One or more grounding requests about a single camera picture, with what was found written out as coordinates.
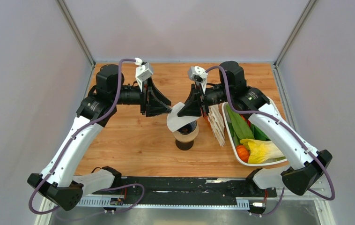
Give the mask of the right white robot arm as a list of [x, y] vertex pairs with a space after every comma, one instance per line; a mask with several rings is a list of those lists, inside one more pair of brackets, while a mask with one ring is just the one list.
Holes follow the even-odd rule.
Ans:
[[213, 87], [207, 86], [208, 69], [189, 68], [188, 77], [193, 85], [184, 107], [177, 114], [179, 117], [207, 115], [210, 106], [227, 102], [233, 112], [258, 127], [282, 152], [289, 166], [254, 170], [246, 183], [250, 195], [258, 196], [267, 188], [287, 188], [296, 195], [304, 195], [312, 191], [312, 185], [321, 176], [331, 180], [327, 172], [333, 158], [331, 153], [306, 142], [261, 90], [248, 86], [244, 69], [237, 62], [225, 61], [215, 68], [221, 82]]

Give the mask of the wooden ring dripper holder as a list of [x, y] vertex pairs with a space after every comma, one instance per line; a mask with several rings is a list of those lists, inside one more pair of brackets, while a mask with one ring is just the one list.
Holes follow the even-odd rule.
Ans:
[[181, 143], [189, 143], [193, 141], [199, 134], [199, 126], [195, 129], [189, 127], [183, 127], [175, 132], [172, 133], [174, 138]]

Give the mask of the glass carafe red lid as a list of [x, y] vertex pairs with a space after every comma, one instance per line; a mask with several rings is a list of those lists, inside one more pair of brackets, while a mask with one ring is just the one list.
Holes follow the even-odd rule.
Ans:
[[179, 140], [175, 140], [175, 144], [180, 150], [189, 150], [193, 147], [194, 140], [190, 142], [181, 142]]

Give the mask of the white paper coffee filter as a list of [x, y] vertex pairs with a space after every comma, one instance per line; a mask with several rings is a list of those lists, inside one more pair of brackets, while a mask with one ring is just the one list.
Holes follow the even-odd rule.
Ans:
[[167, 116], [167, 127], [169, 131], [175, 132], [181, 127], [185, 126], [186, 124], [189, 124], [193, 121], [196, 121], [199, 117], [196, 116], [178, 116], [178, 112], [183, 109], [185, 106], [184, 103], [178, 102], [172, 107], [172, 111], [168, 114]]

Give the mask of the dark blue coffee dripper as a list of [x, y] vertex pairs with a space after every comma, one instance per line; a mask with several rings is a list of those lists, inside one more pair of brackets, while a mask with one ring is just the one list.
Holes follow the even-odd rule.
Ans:
[[182, 134], [182, 135], [188, 135], [192, 133], [197, 127], [197, 121], [190, 122], [181, 128], [179, 128], [177, 131]]

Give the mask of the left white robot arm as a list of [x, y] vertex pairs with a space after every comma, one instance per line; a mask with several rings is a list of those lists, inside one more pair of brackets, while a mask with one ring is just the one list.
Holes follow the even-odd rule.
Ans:
[[154, 70], [141, 63], [135, 70], [134, 84], [124, 84], [121, 67], [115, 64], [102, 66], [96, 83], [81, 101], [73, 125], [61, 147], [40, 173], [28, 178], [36, 193], [69, 211], [82, 197], [106, 189], [117, 194], [122, 189], [121, 173], [104, 166], [97, 172], [76, 175], [76, 168], [95, 137], [116, 113], [117, 105], [138, 105], [146, 117], [171, 112], [171, 102], [155, 87]]

